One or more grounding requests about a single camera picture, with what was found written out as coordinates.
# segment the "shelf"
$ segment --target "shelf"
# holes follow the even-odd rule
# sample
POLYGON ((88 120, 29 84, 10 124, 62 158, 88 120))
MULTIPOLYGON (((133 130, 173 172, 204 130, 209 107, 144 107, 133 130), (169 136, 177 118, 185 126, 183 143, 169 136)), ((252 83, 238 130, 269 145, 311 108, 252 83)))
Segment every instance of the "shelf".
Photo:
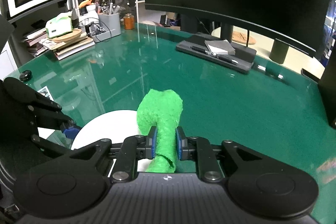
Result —
POLYGON ((47 1, 47 2, 44 2, 38 6, 35 6, 25 12, 23 12, 22 14, 19 14, 13 18, 11 18, 10 20, 8 20, 9 23, 13 23, 13 22, 16 22, 17 20, 33 13, 33 12, 36 12, 37 10, 40 10, 42 8, 45 8, 45 7, 48 7, 49 5, 52 5, 52 4, 56 4, 57 2, 60 2, 60 1, 63 1, 63 0, 50 0, 50 1, 47 1))

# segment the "orange jar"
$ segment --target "orange jar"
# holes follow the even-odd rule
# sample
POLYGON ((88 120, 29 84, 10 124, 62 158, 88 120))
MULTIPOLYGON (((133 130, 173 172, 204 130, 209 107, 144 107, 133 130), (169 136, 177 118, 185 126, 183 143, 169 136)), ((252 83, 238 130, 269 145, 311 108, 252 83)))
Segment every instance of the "orange jar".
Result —
POLYGON ((134 29, 134 15, 126 14, 124 16, 124 28, 125 28, 125 30, 134 29))

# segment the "black mouse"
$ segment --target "black mouse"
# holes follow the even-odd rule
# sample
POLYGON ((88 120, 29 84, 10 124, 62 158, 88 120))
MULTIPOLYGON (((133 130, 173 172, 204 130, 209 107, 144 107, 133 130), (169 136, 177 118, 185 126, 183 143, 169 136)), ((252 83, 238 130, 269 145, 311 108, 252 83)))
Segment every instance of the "black mouse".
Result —
POLYGON ((32 78, 33 74, 32 74, 32 71, 31 70, 25 70, 24 72, 22 72, 20 74, 20 81, 22 82, 27 82, 29 81, 31 78, 32 78))

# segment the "green plush toy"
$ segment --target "green plush toy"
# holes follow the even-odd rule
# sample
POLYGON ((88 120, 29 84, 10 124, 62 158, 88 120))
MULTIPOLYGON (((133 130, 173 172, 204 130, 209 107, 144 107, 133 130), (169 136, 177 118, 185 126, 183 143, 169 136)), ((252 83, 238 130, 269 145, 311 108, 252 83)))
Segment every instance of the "green plush toy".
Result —
POLYGON ((174 173, 176 169, 176 133, 182 113, 182 99, 173 90, 150 90, 137 110, 136 119, 142 135, 157 127, 155 159, 147 172, 174 173))

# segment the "glass table surface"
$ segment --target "glass table surface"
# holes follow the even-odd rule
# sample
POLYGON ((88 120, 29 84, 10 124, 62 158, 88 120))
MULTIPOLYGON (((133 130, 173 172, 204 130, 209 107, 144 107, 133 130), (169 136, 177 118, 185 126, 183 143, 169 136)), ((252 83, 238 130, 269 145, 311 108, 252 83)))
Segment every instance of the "glass table surface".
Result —
MULTIPOLYGON (((9 76, 31 70, 28 85, 47 86, 80 126, 106 112, 137 110, 150 89, 172 89, 183 100, 180 125, 187 136, 212 144, 231 139, 308 172, 320 188, 312 215, 334 224, 336 131, 328 125, 317 84, 258 56, 243 75, 176 51, 190 36, 139 24, 61 61, 47 52, 9 76)), ((177 171, 192 172, 194 163, 179 162, 177 171)))

